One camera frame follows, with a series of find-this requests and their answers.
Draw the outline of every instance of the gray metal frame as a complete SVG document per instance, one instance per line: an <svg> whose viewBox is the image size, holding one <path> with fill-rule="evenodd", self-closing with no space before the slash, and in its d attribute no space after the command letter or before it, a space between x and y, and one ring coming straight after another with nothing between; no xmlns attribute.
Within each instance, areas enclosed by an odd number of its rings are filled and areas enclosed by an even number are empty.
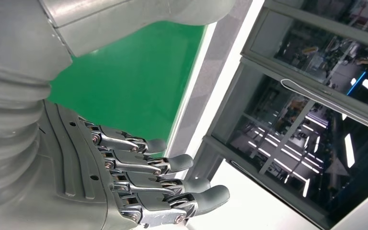
<svg viewBox="0 0 368 230"><path fill-rule="evenodd" d="M252 67L277 81L290 79L295 82L296 84L287 83L287 86L293 89L295 92L311 99L306 105L304 111L309 111L309 109L314 105L315 102L319 102L337 112L347 114L352 119L362 123L363 125L368 126L367 104L359 102L356 99L346 96L337 91L334 91L329 87L308 78L300 71L290 69L270 58L264 57L263 55L260 55L251 50L251 47L255 42L257 35L269 12L282 14L290 18L294 18L302 22L315 25L334 34L346 38L352 38L358 42L368 45L368 32L308 13L300 9L290 7L283 3L279 3L273 0L267 0L264 4L264 7L259 13L258 19L256 20L256 23L249 35L248 41L244 46L244 49L242 51L243 57L241 58L241 63L239 64L239 67L220 105L220 108L217 111L211 127L209 128L207 135L204 137L203 143L198 150L197 156L195 158L195 167L188 172L187 178L193 178L195 176L206 176L209 179L212 179L221 161L225 159L239 171L248 175L262 187L272 192L280 200L283 200L285 203L293 207L297 212L299 212L305 218L309 219L317 227L322 229L329 229L329 227L327 227L327 223L325 222L322 222L321 226L318 224L320 222L319 220L324 217L323 213L307 205L294 194L291 194L287 189L281 187L279 184L264 175L268 166L273 161L273 158L276 157L276 154L278 154L282 146L284 146L285 142L288 140L287 134L293 132L293 127L291 127L290 129L291 131L288 131L281 143L278 144L276 151L271 154L271 157L260 171L252 166L246 159L239 156L234 151L225 146L229 139L229 135L226 135L227 138L224 138L224 140L220 141L212 137L213 131L219 123L219 118L221 117L224 108L226 107L227 102L233 93L233 89L237 85L239 77L241 76L242 71L246 66ZM304 111L301 112L294 124L299 125L305 115L307 115L308 112L305 111L306 113L304 113ZM364 209L368 211L368 199L365 200L356 209L354 209L350 213L350 215L339 221L338 224L336 224L332 229L344 229L346 226L357 226L358 228L355 229L360 229L359 226L365 226L365 223L368 223L368 220L363 220L361 218L361 213L363 214Z"/></svg>

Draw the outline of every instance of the green screen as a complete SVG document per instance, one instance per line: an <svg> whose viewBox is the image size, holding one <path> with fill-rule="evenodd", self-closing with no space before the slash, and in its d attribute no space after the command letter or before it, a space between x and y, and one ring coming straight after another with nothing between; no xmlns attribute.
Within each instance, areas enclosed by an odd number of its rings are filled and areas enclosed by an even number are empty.
<svg viewBox="0 0 368 230"><path fill-rule="evenodd" d="M203 32L158 22L76 57L51 82L49 100L94 123L167 140Z"/></svg>

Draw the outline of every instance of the glass window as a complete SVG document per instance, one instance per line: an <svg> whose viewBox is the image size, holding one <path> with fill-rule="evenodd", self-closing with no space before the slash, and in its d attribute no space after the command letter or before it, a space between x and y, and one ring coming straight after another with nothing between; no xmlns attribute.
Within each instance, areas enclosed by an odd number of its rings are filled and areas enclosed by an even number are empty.
<svg viewBox="0 0 368 230"><path fill-rule="evenodd" d="M253 76L240 78L242 82ZM244 90L236 93L244 95L250 89ZM368 197L367 126L285 89L266 75L249 95L226 145L295 199L284 193L278 196L325 229Z"/></svg>
<svg viewBox="0 0 368 230"><path fill-rule="evenodd" d="M368 46L270 12L252 51L368 104Z"/></svg>
<svg viewBox="0 0 368 230"><path fill-rule="evenodd" d="M264 76L249 105L233 131L229 145L260 169L308 102L284 88L278 81ZM290 145L303 145L300 136ZM286 158L295 157L289 154Z"/></svg>
<svg viewBox="0 0 368 230"><path fill-rule="evenodd" d="M368 32L368 0L275 0Z"/></svg>

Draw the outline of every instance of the fluorescent light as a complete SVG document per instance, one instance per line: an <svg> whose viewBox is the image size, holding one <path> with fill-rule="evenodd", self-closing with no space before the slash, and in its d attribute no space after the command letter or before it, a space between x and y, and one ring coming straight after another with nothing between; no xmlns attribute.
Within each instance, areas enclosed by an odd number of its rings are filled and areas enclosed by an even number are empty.
<svg viewBox="0 0 368 230"><path fill-rule="evenodd" d="M312 128L310 128L310 127L308 127L308 126L306 126L306 125L302 125L304 128L306 128L306 129L308 129L309 131L311 131L311 132L313 132L314 131L314 129L312 129Z"/></svg>
<svg viewBox="0 0 368 230"><path fill-rule="evenodd" d="M272 145L274 145L274 146L278 146L276 143L274 143L274 141L272 141L272 140L270 140L270 139L268 139L268 138L265 138L265 140L267 140L268 142L270 142Z"/></svg>
<svg viewBox="0 0 368 230"><path fill-rule="evenodd" d="M367 79L365 79L365 80L362 82L362 85L363 85L366 89L368 89L368 80L367 80Z"/></svg>
<svg viewBox="0 0 368 230"><path fill-rule="evenodd" d="M317 150L318 150L318 144L320 143L320 138L321 138L321 136L318 136L318 137L317 137L317 141L316 141L316 143L315 143L314 152L317 152Z"/></svg>
<svg viewBox="0 0 368 230"><path fill-rule="evenodd" d="M310 136L308 136L307 139L305 140L304 148L307 147L309 140L310 140Z"/></svg>
<svg viewBox="0 0 368 230"><path fill-rule="evenodd" d="M284 180L284 183L287 183L289 177L290 177L290 174L287 175L286 179Z"/></svg>
<svg viewBox="0 0 368 230"><path fill-rule="evenodd" d="M310 159L308 159L308 158L306 158L306 157L304 157L304 159L306 159L306 160L308 160L309 162L311 162L311 164L313 164L313 165L315 165L315 166L317 166L317 167L320 167L320 165L319 165L319 164L317 164L317 163L315 163L315 162L311 161Z"/></svg>
<svg viewBox="0 0 368 230"><path fill-rule="evenodd" d="M307 164L305 161L301 161L303 165L305 165L307 168L312 169L311 165Z"/></svg>
<svg viewBox="0 0 368 230"><path fill-rule="evenodd" d="M297 161L300 161L300 159L298 158L298 157L296 157L296 156L294 156L293 154L291 154L290 152L288 152L287 150L285 150L285 149L281 149L283 152L285 152L288 156L290 156L290 157L292 157L292 158L294 158L295 160L297 160Z"/></svg>
<svg viewBox="0 0 368 230"><path fill-rule="evenodd" d="M310 179L308 179L306 182L305 182L305 186L304 186L304 191L302 192L302 196L303 197L306 197L307 196L307 193L308 193L308 187L310 186Z"/></svg>
<svg viewBox="0 0 368 230"><path fill-rule="evenodd" d="M260 134L259 132L255 131L254 133L258 134L259 136L263 137L263 134Z"/></svg>
<svg viewBox="0 0 368 230"><path fill-rule="evenodd" d="M263 149L259 148L259 151L261 151L262 153L264 153L266 156L270 157L270 154L266 151L264 151Z"/></svg>
<svg viewBox="0 0 368 230"><path fill-rule="evenodd" d="M252 142L250 142L250 141L249 141L248 143L249 143L251 146L255 147L255 148L257 147L255 144L253 144L253 143L252 143Z"/></svg>
<svg viewBox="0 0 368 230"><path fill-rule="evenodd" d="M295 152L297 155L302 156L302 155L301 155L301 153L299 153L299 152L295 151L295 150L294 150L293 148L291 148L290 146L288 146L288 145L284 145L284 146L286 146L287 148L289 148L291 151Z"/></svg>
<svg viewBox="0 0 368 230"><path fill-rule="evenodd" d="M276 140L277 142L280 142L279 139L275 138L273 135L269 134L269 137L273 138L274 140Z"/></svg>
<svg viewBox="0 0 368 230"><path fill-rule="evenodd" d="M317 125L319 125L319 126L321 126L321 127L323 127L323 128L326 128L326 126L325 126L324 124L319 123L318 121L316 121L316 120L312 119L312 118L311 118L311 117L309 117L309 116L305 116L305 118L306 118L306 119L308 119L308 120L310 120L310 121L312 121L312 122L314 122L314 123L316 123Z"/></svg>
<svg viewBox="0 0 368 230"><path fill-rule="evenodd" d="M281 163L279 160L274 158L274 161L277 162L279 165L283 166L283 168L289 170L291 172L291 168L287 167L285 164Z"/></svg>
<svg viewBox="0 0 368 230"><path fill-rule="evenodd" d="M307 179L305 179L304 177L302 177L300 174L293 172L294 175L296 175L297 177L299 177L300 179L302 179L303 181L307 181Z"/></svg>
<svg viewBox="0 0 368 230"><path fill-rule="evenodd" d="M348 167L352 167L355 163L355 156L353 155L353 146L352 140L350 138L350 134L345 137L345 146L346 146L346 159Z"/></svg>

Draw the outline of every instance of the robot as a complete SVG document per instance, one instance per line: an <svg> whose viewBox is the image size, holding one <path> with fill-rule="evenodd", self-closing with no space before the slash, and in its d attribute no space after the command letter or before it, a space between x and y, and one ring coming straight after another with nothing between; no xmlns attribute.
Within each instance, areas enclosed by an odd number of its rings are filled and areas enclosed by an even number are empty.
<svg viewBox="0 0 368 230"><path fill-rule="evenodd" d="M233 4L0 0L0 230L147 228L181 223L227 202L224 186L165 177L193 160L154 157L166 148L162 140L91 123L45 98L71 56L156 21L212 23Z"/></svg>

